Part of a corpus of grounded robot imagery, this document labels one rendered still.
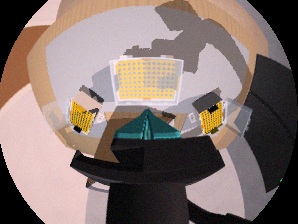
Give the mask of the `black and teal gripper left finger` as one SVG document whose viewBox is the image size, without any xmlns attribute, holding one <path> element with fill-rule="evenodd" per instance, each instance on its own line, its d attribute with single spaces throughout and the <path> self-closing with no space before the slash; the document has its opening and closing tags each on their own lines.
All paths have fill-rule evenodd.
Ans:
<svg viewBox="0 0 298 224">
<path fill-rule="evenodd" d="M 115 134 L 114 138 L 135 138 L 135 139 L 142 139 L 147 140 L 147 109 L 143 111 L 143 113 L 132 120 L 131 122 L 127 123 L 120 129 L 118 129 Z M 145 131 L 146 128 L 146 131 Z"/>
</svg>

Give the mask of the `grey bench mat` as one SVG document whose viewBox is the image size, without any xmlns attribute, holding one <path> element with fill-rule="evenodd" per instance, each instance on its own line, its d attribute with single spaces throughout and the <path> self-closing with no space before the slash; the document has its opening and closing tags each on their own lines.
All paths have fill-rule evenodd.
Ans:
<svg viewBox="0 0 298 224">
<path fill-rule="evenodd" d="M 198 15 L 162 6 L 129 6 L 108 10 L 71 26 L 46 47 L 47 70 L 56 100 L 70 101 L 83 91 L 102 104 L 88 135 L 101 138 L 104 112 L 187 113 L 181 138 L 204 136 L 192 103 L 215 92 L 238 100 L 246 77 L 249 50 L 233 35 Z M 178 106 L 115 106 L 110 60 L 120 56 L 184 60 Z M 189 114 L 195 122 L 191 123 Z M 101 123 L 99 114 L 104 115 Z"/>
</svg>

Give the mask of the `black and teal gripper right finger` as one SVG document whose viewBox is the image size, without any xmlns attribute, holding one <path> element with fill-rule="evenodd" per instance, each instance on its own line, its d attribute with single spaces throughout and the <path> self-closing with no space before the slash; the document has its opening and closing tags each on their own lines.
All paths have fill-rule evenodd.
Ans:
<svg viewBox="0 0 298 224">
<path fill-rule="evenodd" d="M 150 109 L 147 109 L 147 118 L 148 140 L 181 138 L 179 130 L 155 116 Z"/>
</svg>

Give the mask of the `yellow perforated tip rack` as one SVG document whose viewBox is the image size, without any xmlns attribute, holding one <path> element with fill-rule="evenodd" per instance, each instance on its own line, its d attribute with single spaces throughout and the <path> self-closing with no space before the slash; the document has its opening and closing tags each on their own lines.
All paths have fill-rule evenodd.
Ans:
<svg viewBox="0 0 298 224">
<path fill-rule="evenodd" d="M 209 112 L 208 112 L 209 111 Z M 222 103 L 214 105 L 208 110 L 200 113 L 204 134 L 211 132 L 211 134 L 215 134 L 219 130 L 218 126 L 222 124 Z"/>
<path fill-rule="evenodd" d="M 80 112 L 79 112 L 80 111 Z M 80 134 L 81 130 L 88 132 L 89 125 L 93 119 L 93 114 L 88 112 L 86 109 L 81 107 L 75 101 L 72 103 L 72 112 L 71 112 L 71 122 L 75 125 L 73 128 L 76 132 Z"/>
</svg>

